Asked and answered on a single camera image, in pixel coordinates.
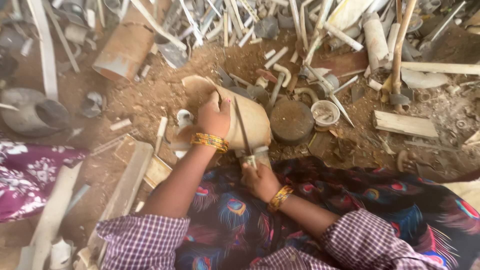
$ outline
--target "gold bangle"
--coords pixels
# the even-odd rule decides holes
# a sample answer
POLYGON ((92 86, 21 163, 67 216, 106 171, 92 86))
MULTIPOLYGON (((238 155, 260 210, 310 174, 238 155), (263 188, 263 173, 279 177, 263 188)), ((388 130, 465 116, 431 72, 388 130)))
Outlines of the gold bangle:
POLYGON ((276 212, 279 208, 280 205, 292 194, 293 189, 286 185, 280 189, 280 191, 277 192, 277 194, 272 198, 270 203, 268 204, 267 209, 270 212, 276 212))
POLYGON ((196 133, 192 135, 191 144, 208 145, 216 148, 217 153, 226 153, 228 150, 228 141, 218 136, 196 133))

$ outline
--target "purple checkered shirt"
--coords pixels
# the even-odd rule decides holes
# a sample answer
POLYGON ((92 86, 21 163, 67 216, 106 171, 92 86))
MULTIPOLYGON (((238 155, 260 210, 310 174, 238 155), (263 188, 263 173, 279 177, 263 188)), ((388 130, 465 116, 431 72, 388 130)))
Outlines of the purple checkered shirt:
MULTIPOLYGON (((175 249, 183 241, 190 219, 155 215, 125 216, 99 222, 98 235, 109 242, 103 270, 174 269, 175 249)), ((319 239, 323 250, 342 268, 444 270, 396 238, 392 227, 366 210, 350 212, 319 239)), ((326 262, 286 246, 253 263, 250 269, 335 270, 326 262)))

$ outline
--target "purple floral fabric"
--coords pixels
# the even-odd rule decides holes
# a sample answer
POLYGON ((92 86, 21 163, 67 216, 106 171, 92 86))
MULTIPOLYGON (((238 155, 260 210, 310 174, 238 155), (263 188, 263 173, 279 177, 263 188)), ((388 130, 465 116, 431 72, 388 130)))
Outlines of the purple floral fabric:
POLYGON ((0 222, 40 213, 62 165, 85 159, 87 149, 12 142, 0 133, 0 222))

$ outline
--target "dirt ground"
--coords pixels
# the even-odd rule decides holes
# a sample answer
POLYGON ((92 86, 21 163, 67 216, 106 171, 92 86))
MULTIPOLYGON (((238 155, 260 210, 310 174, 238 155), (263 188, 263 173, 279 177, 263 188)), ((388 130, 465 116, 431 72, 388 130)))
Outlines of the dirt ground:
MULTIPOLYGON (((106 37, 99 42, 99 48, 102 48, 102 43, 107 40, 106 37)), ((0 130, 13 140, 39 144, 69 145, 92 150, 133 128, 137 128, 139 134, 134 137, 137 140, 154 145, 160 117, 168 117, 167 138, 170 140, 177 123, 176 114, 178 110, 188 109, 196 114, 196 108, 193 108, 188 103, 189 97, 184 93, 181 84, 182 78, 197 74, 210 77, 213 81, 220 83, 217 70, 219 67, 222 67, 227 73, 234 73, 254 83, 257 78, 255 70, 262 68, 265 62, 263 58, 264 53, 271 49, 279 51, 283 46, 289 46, 289 51, 278 63, 296 73, 300 67, 300 60, 297 64, 289 62, 295 40, 294 31, 282 31, 277 41, 263 41, 256 45, 247 44, 243 48, 223 49, 222 41, 217 39, 206 44, 201 49, 195 49, 192 59, 184 67, 177 70, 170 68, 160 54, 150 54, 145 60, 145 63, 152 65, 148 76, 145 80, 131 85, 116 84, 95 72, 91 65, 100 50, 91 51, 89 48, 86 48, 84 51, 88 56, 80 63, 81 72, 76 74, 70 70, 58 77, 60 102, 70 113, 70 129, 49 137, 28 138, 15 134, 1 121, 0 130), (98 117, 90 119, 80 114, 81 103, 89 91, 100 92, 107 97, 108 101, 107 109, 98 117), (109 126, 112 123, 127 117, 132 120, 133 124, 131 126, 115 132, 110 131, 109 126), (83 128, 83 131, 78 136, 71 137, 72 130, 78 128, 83 128)), ((326 59, 346 52, 350 52, 350 48, 344 45, 341 49, 334 52, 326 52, 324 49, 320 49, 315 57, 316 59, 326 59)), ((56 44, 56 54, 60 62, 67 60, 62 53, 59 43, 56 44)), ((36 42, 32 53, 27 58, 21 55, 14 56, 19 61, 20 66, 14 76, 15 79, 9 82, 8 87, 22 86, 42 90, 43 83, 38 42, 36 42)), ((473 76, 449 76, 452 81, 457 83, 478 80, 477 77, 473 76)), ((340 79, 340 85, 352 77, 353 75, 340 79)), ((383 82, 386 76, 379 74, 375 75, 375 78, 383 82)), ((333 153, 337 145, 337 139, 327 131, 318 132, 315 140, 312 141, 312 137, 315 134, 315 131, 313 131, 309 139, 295 147, 286 147, 273 141, 269 150, 270 159, 284 160, 313 154, 338 168, 384 166, 395 169, 395 156, 387 154, 381 146, 377 147, 367 139, 368 137, 377 142, 380 141, 377 137, 379 132, 374 129, 372 124, 372 111, 393 112, 393 108, 380 102, 380 94, 369 88, 362 76, 353 85, 364 87, 365 96, 352 104, 350 87, 348 87, 338 93, 337 97, 352 119, 355 128, 351 127, 344 118, 340 118, 334 126, 334 130, 340 137, 351 139, 358 144, 354 148, 355 152, 352 156, 346 158, 344 162, 339 161, 333 153)), ((297 87, 303 86, 307 86, 306 82, 299 81, 297 87)), ((435 123, 440 134, 440 143, 419 138, 413 138, 413 140, 432 145, 441 144, 444 147, 459 148, 462 142, 479 128, 479 122, 465 115, 465 107, 473 106, 473 96, 475 91, 479 91, 475 90, 474 87, 465 86, 453 95, 446 92, 444 86, 418 90, 430 93, 432 98, 424 103, 413 102, 408 114, 430 118, 435 123), (463 129, 457 128, 456 122, 458 120, 464 120, 467 124, 466 127, 463 129)), ((270 83, 268 90, 271 91, 272 89, 273 84, 270 83)), ((308 106, 311 105, 311 100, 306 95, 300 96, 299 100, 304 101, 308 106)), ((411 136, 400 134, 386 135, 388 145, 394 152, 398 153, 403 149, 411 150, 433 164, 437 171, 445 174, 447 178, 454 178, 467 173, 480 165, 479 153, 475 149, 446 152, 404 144, 404 140, 412 140, 411 136)), ((168 165, 174 167, 177 158, 171 153, 168 146, 162 146, 159 156, 168 165)), ((227 154, 219 163, 226 164, 231 162, 237 161, 231 154, 227 154)), ((88 237, 103 212, 125 167, 126 165, 122 161, 114 157, 113 149, 95 157, 87 157, 75 185, 74 193, 83 184, 89 184, 91 188, 64 218, 60 233, 65 239, 73 240, 79 248, 86 245, 88 237)), ((142 183, 137 201, 145 200, 151 190, 150 186, 142 183)), ((18 251, 20 247, 28 243, 37 220, 38 217, 35 217, 27 221, 21 221, 21 223, 17 222, 15 225, 13 223, 0 224, 0 233, 3 235, 22 233, 22 237, 20 237, 22 239, 20 240, 7 239, 5 241, 3 246, 11 250, 8 252, 9 256, 18 256, 18 254, 14 254, 15 251, 18 251)))

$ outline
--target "hand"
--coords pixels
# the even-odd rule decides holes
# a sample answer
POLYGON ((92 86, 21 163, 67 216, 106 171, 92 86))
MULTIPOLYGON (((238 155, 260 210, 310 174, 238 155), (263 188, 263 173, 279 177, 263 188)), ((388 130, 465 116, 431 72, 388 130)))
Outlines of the hand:
POLYGON ((210 95, 207 103, 198 110, 197 126, 205 134, 225 138, 230 129, 230 104, 231 100, 226 98, 218 107, 218 92, 210 95))
POLYGON ((269 203, 272 198, 282 189, 282 185, 275 174, 265 165, 257 163, 258 170, 255 170, 247 163, 242 164, 242 172, 245 184, 250 192, 265 203, 269 203))

